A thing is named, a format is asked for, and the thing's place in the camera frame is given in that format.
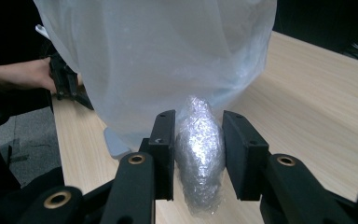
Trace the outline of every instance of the translucent plastic bag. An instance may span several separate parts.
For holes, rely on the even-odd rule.
[[[276,10],[276,0],[34,1],[99,117],[133,150],[189,95],[220,118],[263,71]]]

